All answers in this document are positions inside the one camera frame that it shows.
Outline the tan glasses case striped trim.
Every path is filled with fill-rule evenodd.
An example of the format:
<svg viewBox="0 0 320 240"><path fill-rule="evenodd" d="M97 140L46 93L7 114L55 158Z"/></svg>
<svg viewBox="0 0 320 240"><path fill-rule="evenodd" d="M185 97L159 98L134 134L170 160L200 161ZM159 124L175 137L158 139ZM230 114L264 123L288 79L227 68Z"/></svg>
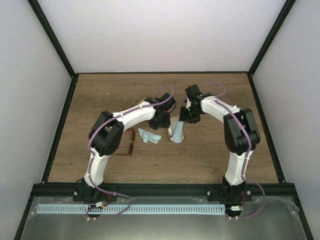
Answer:
<svg viewBox="0 0 320 240"><path fill-rule="evenodd" d="M184 140L184 122L179 120L179 116L172 116L170 118L170 126L167 129L169 139L179 144Z"/></svg>

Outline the brown sunglasses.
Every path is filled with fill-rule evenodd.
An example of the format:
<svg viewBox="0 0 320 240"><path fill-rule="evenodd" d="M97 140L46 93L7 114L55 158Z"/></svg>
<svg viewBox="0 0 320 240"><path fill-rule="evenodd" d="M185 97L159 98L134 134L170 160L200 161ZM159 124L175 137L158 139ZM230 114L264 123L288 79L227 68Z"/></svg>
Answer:
<svg viewBox="0 0 320 240"><path fill-rule="evenodd" d="M136 138L136 131L134 128L129 128L123 132L119 147L115 151L114 155L118 156L131 156L134 149L134 143Z"/></svg>

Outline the light blue cleaning cloth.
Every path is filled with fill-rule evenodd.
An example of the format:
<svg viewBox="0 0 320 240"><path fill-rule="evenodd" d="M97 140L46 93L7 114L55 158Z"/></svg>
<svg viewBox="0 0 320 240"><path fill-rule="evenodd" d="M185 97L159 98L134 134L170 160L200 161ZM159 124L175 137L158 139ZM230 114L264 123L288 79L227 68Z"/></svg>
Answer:
<svg viewBox="0 0 320 240"><path fill-rule="evenodd" d="M184 140L184 133L183 133L183 126L184 122L183 121L178 121L173 124L172 131L172 140L174 143L179 144Z"/></svg>

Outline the tan glasses case black trim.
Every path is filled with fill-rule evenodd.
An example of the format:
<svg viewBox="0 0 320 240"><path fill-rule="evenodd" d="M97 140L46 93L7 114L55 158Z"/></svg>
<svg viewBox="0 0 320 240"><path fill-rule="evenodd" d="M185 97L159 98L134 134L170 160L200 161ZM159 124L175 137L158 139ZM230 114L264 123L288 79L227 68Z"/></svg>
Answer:
<svg viewBox="0 0 320 240"><path fill-rule="evenodd" d="M133 104L133 107L140 105L142 102L145 101L145 97L141 98L140 100L138 100L136 103Z"/></svg>

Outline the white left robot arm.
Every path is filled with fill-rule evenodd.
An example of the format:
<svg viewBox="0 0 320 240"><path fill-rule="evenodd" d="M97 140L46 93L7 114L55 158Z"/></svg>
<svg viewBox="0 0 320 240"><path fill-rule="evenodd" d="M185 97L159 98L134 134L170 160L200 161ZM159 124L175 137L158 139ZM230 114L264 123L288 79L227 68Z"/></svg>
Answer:
<svg viewBox="0 0 320 240"><path fill-rule="evenodd" d="M174 104L173 96L165 93L161 98L146 98L124 111L110 113L105 110L100 113L88 135L90 161L84 175L84 182L88 185L84 195L89 201L97 202L102 196L99 185L104 181L108 160L118 149L123 132L144 121L150 121L155 130L169 127L168 110Z"/></svg>

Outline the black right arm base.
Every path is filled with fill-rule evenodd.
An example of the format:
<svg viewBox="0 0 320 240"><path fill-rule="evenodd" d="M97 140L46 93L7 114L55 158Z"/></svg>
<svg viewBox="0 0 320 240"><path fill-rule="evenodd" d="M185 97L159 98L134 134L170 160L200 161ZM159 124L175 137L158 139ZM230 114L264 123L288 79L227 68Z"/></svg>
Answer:
<svg viewBox="0 0 320 240"><path fill-rule="evenodd" d="M238 185L231 185L225 176L221 183L209 184L205 187L207 200L209 202L219 202L222 204L240 204L244 201L251 201L252 197L247 194L249 190L247 183L243 181Z"/></svg>

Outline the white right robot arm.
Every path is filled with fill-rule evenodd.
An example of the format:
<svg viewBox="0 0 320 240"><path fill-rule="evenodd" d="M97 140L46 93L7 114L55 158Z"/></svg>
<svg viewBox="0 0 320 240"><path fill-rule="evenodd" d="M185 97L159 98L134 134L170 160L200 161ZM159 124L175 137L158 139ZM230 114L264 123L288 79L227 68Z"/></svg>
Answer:
<svg viewBox="0 0 320 240"><path fill-rule="evenodd" d="M180 108L179 120L195 124L201 115L208 114L223 123L224 141L230 151L222 188L223 198L229 202L240 196L238 185L246 180L249 159L261 141L260 132L249 108L238 108L220 101L212 93L188 93L186 106Z"/></svg>

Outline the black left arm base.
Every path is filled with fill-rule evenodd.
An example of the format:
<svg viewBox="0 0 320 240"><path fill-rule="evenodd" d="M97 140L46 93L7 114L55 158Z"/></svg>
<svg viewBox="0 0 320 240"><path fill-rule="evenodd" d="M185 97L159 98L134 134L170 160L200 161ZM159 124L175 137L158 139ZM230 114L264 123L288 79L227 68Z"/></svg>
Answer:
<svg viewBox="0 0 320 240"><path fill-rule="evenodd" d="M114 202L116 196L109 193L101 192L96 188L89 186L84 178L75 182L75 190L73 193L74 202L97 203L97 202Z"/></svg>

